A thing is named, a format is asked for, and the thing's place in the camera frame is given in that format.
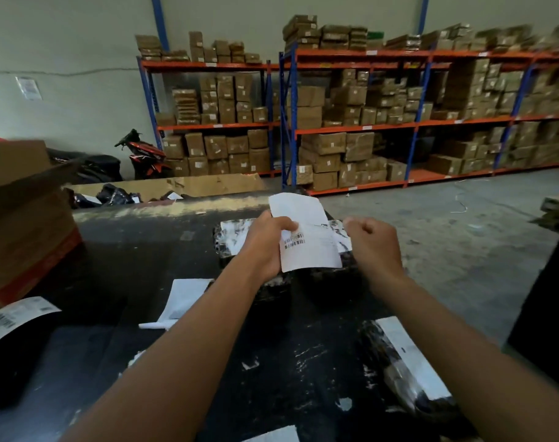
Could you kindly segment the flat brown cardboard sheet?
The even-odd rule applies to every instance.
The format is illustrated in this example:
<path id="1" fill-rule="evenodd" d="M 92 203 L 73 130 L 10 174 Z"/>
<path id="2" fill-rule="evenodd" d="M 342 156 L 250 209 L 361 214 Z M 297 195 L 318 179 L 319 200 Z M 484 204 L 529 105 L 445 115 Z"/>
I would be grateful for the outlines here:
<path id="1" fill-rule="evenodd" d="M 113 186 L 122 189 L 128 195 L 137 196 L 138 199 L 134 200 L 134 203 L 179 200 L 182 197 L 226 196 L 260 192 L 267 189 L 258 174 L 222 174 L 131 180 L 115 182 Z"/>

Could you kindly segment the person's right forearm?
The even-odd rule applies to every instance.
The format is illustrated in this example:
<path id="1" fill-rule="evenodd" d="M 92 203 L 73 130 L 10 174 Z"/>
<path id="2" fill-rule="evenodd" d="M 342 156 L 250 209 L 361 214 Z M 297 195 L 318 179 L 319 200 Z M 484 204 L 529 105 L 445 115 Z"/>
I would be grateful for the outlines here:
<path id="1" fill-rule="evenodd" d="M 504 354 L 403 271 L 363 272 L 484 442 L 559 442 L 559 388 Z"/>

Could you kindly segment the open brown cardboard box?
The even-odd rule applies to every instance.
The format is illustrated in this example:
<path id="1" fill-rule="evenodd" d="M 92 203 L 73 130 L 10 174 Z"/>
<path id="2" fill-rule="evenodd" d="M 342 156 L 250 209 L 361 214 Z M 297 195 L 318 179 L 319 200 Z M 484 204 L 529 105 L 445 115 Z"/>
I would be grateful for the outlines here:
<path id="1" fill-rule="evenodd" d="M 52 164 L 44 141 L 0 141 L 0 309 L 82 242 L 63 186 L 83 162 Z"/>

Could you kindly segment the black tarp heap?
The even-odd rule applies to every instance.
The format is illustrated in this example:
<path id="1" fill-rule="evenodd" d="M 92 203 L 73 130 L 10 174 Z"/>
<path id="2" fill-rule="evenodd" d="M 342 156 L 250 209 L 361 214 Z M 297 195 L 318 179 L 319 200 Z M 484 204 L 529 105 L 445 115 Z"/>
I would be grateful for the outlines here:
<path id="1" fill-rule="evenodd" d="M 72 184 L 100 184 L 123 181 L 120 159 L 106 154 L 88 154 L 78 151 L 64 151 L 47 148 L 48 157 L 53 164 L 71 160 L 83 160 Z"/>

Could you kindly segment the white label backing paper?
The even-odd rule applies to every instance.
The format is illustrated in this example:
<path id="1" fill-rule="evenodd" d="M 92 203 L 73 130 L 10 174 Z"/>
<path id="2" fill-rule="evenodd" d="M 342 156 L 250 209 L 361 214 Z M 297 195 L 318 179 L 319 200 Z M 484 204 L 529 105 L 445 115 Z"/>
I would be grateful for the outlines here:
<path id="1" fill-rule="evenodd" d="M 213 282 L 213 279 L 175 279 L 164 310 L 157 321 L 139 324 L 139 329 L 169 330 Z"/>

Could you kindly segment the wooden pallet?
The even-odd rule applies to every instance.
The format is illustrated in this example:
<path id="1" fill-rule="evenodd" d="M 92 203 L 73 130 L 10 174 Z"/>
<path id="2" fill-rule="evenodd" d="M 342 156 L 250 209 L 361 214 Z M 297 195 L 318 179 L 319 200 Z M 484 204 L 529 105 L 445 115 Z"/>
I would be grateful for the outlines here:
<path id="1" fill-rule="evenodd" d="M 559 233 L 559 196 L 548 196 L 541 205 L 542 216 L 530 222 L 547 230 Z"/>

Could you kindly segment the red and black motorcycle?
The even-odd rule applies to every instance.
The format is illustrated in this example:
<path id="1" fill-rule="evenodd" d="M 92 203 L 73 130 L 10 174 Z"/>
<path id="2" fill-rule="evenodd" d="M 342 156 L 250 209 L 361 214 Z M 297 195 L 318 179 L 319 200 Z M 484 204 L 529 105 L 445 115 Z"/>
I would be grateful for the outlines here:
<path id="1" fill-rule="evenodd" d="M 173 169 L 166 164 L 166 155 L 159 148 L 141 140 L 141 136 L 132 129 L 115 147 L 128 148 L 135 180 L 173 178 Z"/>

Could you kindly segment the black parcel with white label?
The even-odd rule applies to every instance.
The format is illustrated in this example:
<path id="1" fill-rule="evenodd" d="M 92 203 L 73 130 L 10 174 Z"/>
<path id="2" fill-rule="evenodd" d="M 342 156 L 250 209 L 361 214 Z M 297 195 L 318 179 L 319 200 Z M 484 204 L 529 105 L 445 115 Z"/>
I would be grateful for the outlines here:
<path id="1" fill-rule="evenodd" d="M 451 392 L 395 316 L 365 320 L 360 342 L 400 406 L 432 424 L 461 417 Z"/>

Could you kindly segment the black bin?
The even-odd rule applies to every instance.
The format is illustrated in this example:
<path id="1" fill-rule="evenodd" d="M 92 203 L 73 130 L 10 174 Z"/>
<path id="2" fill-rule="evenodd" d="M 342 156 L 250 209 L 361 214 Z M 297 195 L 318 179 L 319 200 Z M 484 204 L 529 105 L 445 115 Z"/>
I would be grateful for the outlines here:
<path id="1" fill-rule="evenodd" d="M 559 387 L 559 241 L 521 307 L 507 346 Z"/>

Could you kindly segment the wide blue orange shelf rack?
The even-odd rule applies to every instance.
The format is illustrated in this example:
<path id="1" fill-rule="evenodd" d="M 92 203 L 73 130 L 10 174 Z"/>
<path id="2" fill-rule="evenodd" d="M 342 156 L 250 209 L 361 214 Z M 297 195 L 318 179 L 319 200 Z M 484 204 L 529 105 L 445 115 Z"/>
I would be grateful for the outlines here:
<path id="1" fill-rule="evenodd" d="M 432 69 L 447 69 L 449 64 L 457 60 L 475 60 L 489 58 L 503 63 L 504 69 L 520 70 L 525 73 L 520 83 L 516 101 L 508 116 L 477 118 L 477 119 L 446 119 L 446 120 L 422 120 L 421 111 L 417 112 L 414 122 L 407 122 L 400 125 L 373 125 L 373 126 L 341 126 L 325 127 L 300 130 L 297 128 L 297 81 L 299 71 L 334 70 L 347 68 L 368 69 L 370 73 L 376 70 L 389 70 L 397 68 L 397 81 L 400 80 L 404 70 L 417 70 L 421 76 L 423 88 L 422 97 L 419 100 L 419 108 L 422 109 L 426 89 L 428 87 Z M 344 132 L 367 132 L 382 130 L 405 130 L 411 129 L 410 149 L 406 161 L 406 172 L 401 181 L 373 182 L 368 184 L 356 185 L 354 187 L 335 188 L 324 191 L 307 190 L 311 196 L 321 196 L 326 194 L 336 194 L 343 192 L 353 192 L 356 190 L 375 190 L 383 187 L 408 187 L 412 184 L 437 183 L 447 180 L 465 180 L 467 178 L 493 177 L 497 174 L 520 172 L 523 169 L 499 169 L 500 156 L 497 156 L 492 169 L 472 171 L 460 175 L 445 175 L 429 170 L 413 169 L 413 157 L 416 151 L 418 132 L 421 128 L 435 126 L 471 126 L 478 124 L 502 124 L 506 129 L 502 135 L 501 145 L 504 148 L 508 133 L 516 123 L 526 121 L 559 120 L 559 114 L 546 115 L 521 115 L 519 114 L 520 104 L 525 97 L 527 84 L 531 74 L 535 70 L 546 69 L 550 64 L 559 64 L 559 54 L 548 52 L 507 52 L 490 53 L 488 51 L 453 51 L 436 50 L 430 51 L 403 51 L 403 50 L 370 50 L 370 51 L 339 51 L 326 49 L 300 49 L 293 45 L 289 52 L 280 52 L 278 58 L 279 85 L 280 85 L 280 110 L 281 110 L 281 177 L 282 188 L 288 187 L 288 177 L 291 176 L 292 184 L 295 187 L 297 165 L 297 143 L 298 137 L 305 134 L 322 133 L 344 133 Z"/>

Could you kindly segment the pile of black plastic bags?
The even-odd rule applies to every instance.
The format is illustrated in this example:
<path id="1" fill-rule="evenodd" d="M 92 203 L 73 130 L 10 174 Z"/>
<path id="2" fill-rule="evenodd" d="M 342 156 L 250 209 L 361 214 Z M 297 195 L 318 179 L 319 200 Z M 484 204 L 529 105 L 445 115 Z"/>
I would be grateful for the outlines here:
<path id="1" fill-rule="evenodd" d="M 125 206 L 187 198 L 171 180 L 140 180 L 64 187 L 72 209 Z"/>

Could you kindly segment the white shipping label sheet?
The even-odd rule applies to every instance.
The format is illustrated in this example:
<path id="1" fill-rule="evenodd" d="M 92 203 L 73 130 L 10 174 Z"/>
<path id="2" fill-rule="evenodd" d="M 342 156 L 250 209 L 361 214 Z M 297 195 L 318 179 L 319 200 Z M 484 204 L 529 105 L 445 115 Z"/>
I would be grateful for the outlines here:
<path id="1" fill-rule="evenodd" d="M 309 268 L 342 268 L 334 232 L 320 200 L 282 192 L 269 197 L 271 215 L 297 223 L 295 231 L 282 231 L 280 240 L 283 273 Z"/>

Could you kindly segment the white paper wall notice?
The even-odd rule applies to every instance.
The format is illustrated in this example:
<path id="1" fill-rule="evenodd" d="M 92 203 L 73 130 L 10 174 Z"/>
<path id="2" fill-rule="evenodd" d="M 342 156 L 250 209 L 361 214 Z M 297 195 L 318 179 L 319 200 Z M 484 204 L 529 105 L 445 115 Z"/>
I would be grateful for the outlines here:
<path id="1" fill-rule="evenodd" d="M 25 99 L 29 101 L 41 101 L 43 99 L 38 84 L 33 78 L 16 76 L 16 82 Z"/>

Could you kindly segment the stack of brown cardboard boxes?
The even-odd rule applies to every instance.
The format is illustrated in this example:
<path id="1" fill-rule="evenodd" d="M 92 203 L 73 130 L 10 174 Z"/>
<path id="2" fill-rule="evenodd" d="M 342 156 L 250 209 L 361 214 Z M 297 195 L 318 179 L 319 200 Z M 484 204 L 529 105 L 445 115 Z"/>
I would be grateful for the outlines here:
<path id="1" fill-rule="evenodd" d="M 559 167 L 559 115 L 297 130 L 285 178 L 320 196 Z"/>
<path id="2" fill-rule="evenodd" d="M 247 52 L 242 41 L 214 40 L 210 45 L 203 40 L 200 31 L 190 31 L 189 49 L 165 50 L 158 36 L 135 35 L 141 59 L 157 62 L 193 62 L 199 64 L 246 64 L 259 65 L 263 61 L 259 53 Z"/>
<path id="3" fill-rule="evenodd" d="M 317 126 L 399 126 L 421 121 L 475 121 L 513 117 L 559 119 L 559 67 L 507 71 L 489 59 L 452 62 L 439 71 L 434 65 L 427 83 L 418 69 L 394 71 L 344 68 L 332 73 L 329 94 L 317 101 L 320 87 L 301 87 L 298 93 L 298 128 Z"/>
<path id="4" fill-rule="evenodd" d="M 271 176 L 272 133 L 265 128 L 178 132 L 161 140 L 175 177 L 225 174 Z"/>
<path id="5" fill-rule="evenodd" d="M 156 112 L 158 127 L 264 124 L 266 105 L 252 102 L 250 73 L 209 74 L 198 78 L 198 88 L 172 87 L 173 110 Z"/>
<path id="6" fill-rule="evenodd" d="M 456 23 L 419 35 L 404 34 L 385 39 L 382 31 L 369 31 L 365 26 L 319 26 L 316 16 L 295 15 L 283 27 L 285 50 L 348 50 L 357 52 L 380 49 L 402 51 L 490 51 L 559 53 L 559 26 L 549 35 L 533 33 L 531 24 L 475 31 L 469 23 Z"/>

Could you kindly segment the black wrapped parcel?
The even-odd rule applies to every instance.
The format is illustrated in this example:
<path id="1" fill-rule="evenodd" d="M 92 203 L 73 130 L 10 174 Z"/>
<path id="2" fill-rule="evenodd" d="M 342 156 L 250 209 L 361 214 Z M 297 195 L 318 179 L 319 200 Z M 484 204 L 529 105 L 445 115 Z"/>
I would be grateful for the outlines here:
<path id="1" fill-rule="evenodd" d="M 224 268 L 240 251 L 253 221 L 253 218 L 229 220 L 220 222 L 213 228 L 213 244 L 221 268 Z M 296 270 L 293 275 L 280 273 L 261 286 L 255 295 L 256 303 L 271 302 L 287 297 L 291 292 L 291 282 L 297 277 L 301 277 L 305 281 L 322 282 L 340 279 L 358 272 L 358 266 L 351 251 L 351 242 L 342 221 L 330 218 L 328 227 L 334 233 L 342 266 L 304 268 Z"/>

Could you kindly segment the person's right hand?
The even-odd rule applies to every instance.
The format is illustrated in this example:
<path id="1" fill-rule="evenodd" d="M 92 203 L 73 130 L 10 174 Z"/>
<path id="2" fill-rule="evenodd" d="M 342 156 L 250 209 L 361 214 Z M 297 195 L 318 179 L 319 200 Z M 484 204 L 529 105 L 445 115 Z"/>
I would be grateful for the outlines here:
<path id="1" fill-rule="evenodd" d="M 353 256 L 367 280 L 379 290 L 386 289 L 406 278 L 397 231 L 372 217 L 365 219 L 368 235 L 349 236 Z"/>

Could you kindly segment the black parcel with barcode label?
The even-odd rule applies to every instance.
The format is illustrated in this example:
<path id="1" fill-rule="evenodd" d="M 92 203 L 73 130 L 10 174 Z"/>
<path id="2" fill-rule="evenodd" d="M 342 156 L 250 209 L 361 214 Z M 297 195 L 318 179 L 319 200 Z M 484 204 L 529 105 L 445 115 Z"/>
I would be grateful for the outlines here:
<path id="1" fill-rule="evenodd" d="M 20 400 L 60 312 L 43 297 L 26 297 L 0 309 L 0 410 Z"/>

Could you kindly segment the person's left hand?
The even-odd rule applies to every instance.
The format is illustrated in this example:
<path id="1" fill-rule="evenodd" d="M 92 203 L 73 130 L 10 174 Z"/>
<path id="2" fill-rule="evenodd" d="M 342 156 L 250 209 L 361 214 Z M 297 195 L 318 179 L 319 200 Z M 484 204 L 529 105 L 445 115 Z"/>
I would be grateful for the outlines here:
<path id="1" fill-rule="evenodd" d="M 250 225 L 239 259 L 256 287 L 276 277 L 281 271 L 282 232 L 274 229 L 270 210 L 264 210 Z"/>

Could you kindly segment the person's left forearm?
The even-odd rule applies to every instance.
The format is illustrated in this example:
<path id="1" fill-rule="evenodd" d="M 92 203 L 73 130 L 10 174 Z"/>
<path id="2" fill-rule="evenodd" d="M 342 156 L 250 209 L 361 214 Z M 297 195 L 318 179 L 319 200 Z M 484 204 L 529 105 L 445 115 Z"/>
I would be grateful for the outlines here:
<path id="1" fill-rule="evenodd" d="M 227 266 L 60 442 L 193 442 L 262 283 Z"/>

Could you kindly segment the narrow blue orange shelf rack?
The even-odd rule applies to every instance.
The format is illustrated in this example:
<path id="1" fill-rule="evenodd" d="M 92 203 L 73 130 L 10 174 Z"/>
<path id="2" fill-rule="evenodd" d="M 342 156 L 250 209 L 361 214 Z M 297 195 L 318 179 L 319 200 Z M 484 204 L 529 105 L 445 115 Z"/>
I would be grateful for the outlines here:
<path id="1" fill-rule="evenodd" d="M 168 134 L 202 130 L 243 130 L 250 128 L 265 128 L 272 133 L 272 163 L 277 173 L 274 160 L 276 159 L 276 132 L 279 129 L 279 91 L 273 87 L 272 76 L 278 72 L 278 66 L 270 61 L 259 65 L 246 64 L 199 64 L 193 62 L 157 62 L 137 58 L 137 65 L 141 76 L 143 92 L 148 107 L 149 117 L 155 135 L 156 146 L 162 151 L 161 140 Z M 171 96 L 172 87 L 198 88 L 198 78 L 209 74 L 250 73 L 253 76 L 251 91 L 252 102 L 256 106 L 266 105 L 269 121 L 264 124 L 229 124 L 219 126 L 173 126 L 158 127 L 156 112 L 170 112 L 173 110 Z"/>

